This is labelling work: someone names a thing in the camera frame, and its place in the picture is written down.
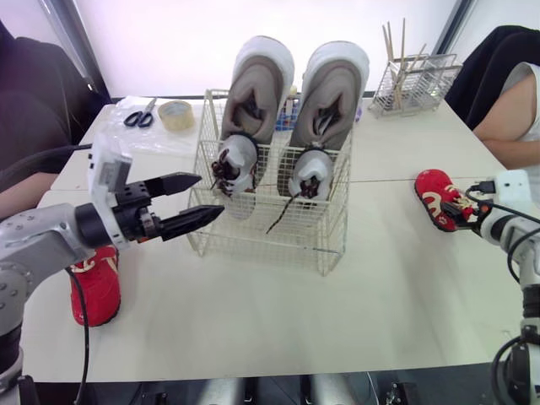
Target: red shoe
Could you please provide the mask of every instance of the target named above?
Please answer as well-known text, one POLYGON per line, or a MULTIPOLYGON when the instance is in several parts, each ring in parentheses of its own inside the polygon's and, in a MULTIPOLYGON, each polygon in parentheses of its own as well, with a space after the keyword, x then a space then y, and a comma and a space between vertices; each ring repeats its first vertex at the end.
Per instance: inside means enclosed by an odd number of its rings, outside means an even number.
MULTIPOLYGON (((98 327, 115 317, 120 308, 118 283, 118 252, 114 246, 96 249, 95 256, 71 266, 83 288, 84 303, 91 327, 98 327)), ((71 279, 71 309, 75 321, 83 325, 84 318, 77 287, 71 279)))
POLYGON ((459 192, 450 177, 442 170, 424 170, 416 178, 414 190, 428 212, 431 222, 445 232, 454 232, 458 228, 454 219, 442 210, 442 203, 452 203, 461 211, 464 221, 468 221, 474 213, 474 202, 459 192))

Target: tape roll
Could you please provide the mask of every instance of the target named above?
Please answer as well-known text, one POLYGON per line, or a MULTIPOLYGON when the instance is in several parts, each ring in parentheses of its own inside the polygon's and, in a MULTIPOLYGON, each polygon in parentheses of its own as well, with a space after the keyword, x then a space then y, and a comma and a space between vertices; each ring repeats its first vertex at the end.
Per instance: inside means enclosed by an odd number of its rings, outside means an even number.
POLYGON ((168 131, 181 131, 195 125, 193 109, 185 101, 169 101, 159 106, 159 118, 168 131))

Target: white shoe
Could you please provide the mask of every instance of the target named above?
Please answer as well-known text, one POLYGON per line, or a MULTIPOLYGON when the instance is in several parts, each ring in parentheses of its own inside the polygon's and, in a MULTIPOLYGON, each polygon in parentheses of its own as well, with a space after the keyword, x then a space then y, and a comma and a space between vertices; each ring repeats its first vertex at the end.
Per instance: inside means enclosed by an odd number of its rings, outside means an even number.
POLYGON ((289 143, 306 150, 301 155, 288 152, 282 158, 278 172, 281 195, 328 199, 333 162, 323 151, 338 151, 347 139, 364 94, 369 63, 364 50, 347 41, 328 42, 311 55, 289 143))
MULTIPOLYGON (((240 49, 224 108, 221 131, 224 142, 219 148, 219 160, 213 164, 213 168, 219 169, 213 171, 217 189, 231 200, 237 193, 254 192, 262 179, 267 148, 258 150, 257 145, 272 142, 276 120, 293 78, 293 57, 278 40, 256 36, 240 49)), ((229 212, 244 219, 251 215, 255 207, 252 205, 246 212, 244 209, 229 212)))

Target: wooden stick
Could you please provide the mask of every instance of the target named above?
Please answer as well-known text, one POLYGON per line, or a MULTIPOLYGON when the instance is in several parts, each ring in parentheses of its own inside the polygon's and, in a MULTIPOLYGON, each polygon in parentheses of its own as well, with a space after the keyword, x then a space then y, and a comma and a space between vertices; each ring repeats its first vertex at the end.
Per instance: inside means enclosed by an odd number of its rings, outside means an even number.
MULTIPOLYGON (((392 29, 390 28, 390 21, 386 21, 386 26, 388 28, 388 35, 386 35, 385 26, 382 25, 382 31, 385 35, 386 53, 388 55, 388 61, 394 62, 394 45, 392 44, 392 29)), ((394 96, 394 102, 399 102, 397 93, 397 74, 392 69, 390 69, 390 73, 392 79, 392 93, 394 96)))
POLYGON ((390 44, 390 59, 392 62, 394 62, 394 45, 392 44, 392 30, 390 30, 390 21, 386 21, 386 25, 388 26, 388 40, 390 44))
POLYGON ((400 99, 402 97, 402 87, 403 87, 403 84, 405 83, 405 78, 407 78, 407 75, 413 70, 414 65, 416 64, 416 62, 419 61, 419 58, 422 56, 422 52, 424 51, 425 47, 426 47, 426 44, 424 44, 422 46, 422 48, 420 49, 420 52, 416 55, 416 57, 414 57, 413 62, 409 65, 408 69, 406 71, 404 71, 402 73, 402 76, 399 78, 397 86, 398 86, 400 99))
POLYGON ((410 66, 409 69, 408 69, 409 72, 410 72, 411 70, 413 70, 414 65, 416 64, 416 62, 419 61, 419 58, 420 58, 420 56, 422 56, 422 52, 424 51, 426 45, 427 45, 427 44, 424 44, 424 46, 422 46, 422 49, 420 49, 420 52, 419 52, 419 53, 416 55, 416 57, 414 58, 413 63, 411 63, 411 66, 410 66))
POLYGON ((402 65, 405 62, 405 17, 403 17, 402 26, 402 65))
POLYGON ((386 33, 386 27, 384 25, 382 25, 382 34, 385 36, 386 55, 390 61, 392 54, 390 53, 390 43, 388 42, 388 34, 386 33))
POLYGON ((402 60, 399 65, 399 73, 397 74, 397 107, 402 108, 402 82, 405 76, 405 17, 402 23, 402 60))

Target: shoe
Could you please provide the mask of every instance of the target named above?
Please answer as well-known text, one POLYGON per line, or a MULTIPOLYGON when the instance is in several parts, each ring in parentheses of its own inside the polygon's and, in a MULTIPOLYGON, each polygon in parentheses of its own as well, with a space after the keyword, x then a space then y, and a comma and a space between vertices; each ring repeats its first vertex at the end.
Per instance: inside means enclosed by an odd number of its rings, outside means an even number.
MULTIPOLYGON (((96 249, 95 256, 71 266, 81 284, 90 327, 98 327, 115 317, 120 308, 118 252, 114 246, 96 249)), ((84 324, 81 301, 71 279, 71 309, 79 325, 84 324)))
POLYGON ((437 169, 424 170, 414 182, 416 195, 429 214, 433 225, 445 232, 454 232, 459 229, 455 219, 465 224, 475 213, 474 202, 465 197, 454 187, 450 177, 437 169), (442 204, 450 204, 455 214, 451 218, 442 209, 442 204))
POLYGON ((236 195, 254 192, 264 175, 266 147, 272 142, 293 78, 293 57, 285 45, 273 38, 251 38, 236 57, 221 127, 223 143, 212 169, 216 189, 228 198, 223 199, 225 209, 237 218, 249 217, 255 207, 253 203, 251 210, 234 209, 242 199, 236 195))
POLYGON ((332 188, 333 159, 353 127, 369 76, 369 59, 347 41, 328 42, 311 55, 302 84, 300 112, 288 150, 279 165, 278 192, 282 196, 327 200, 332 188), (318 182, 309 197, 306 182, 318 182))

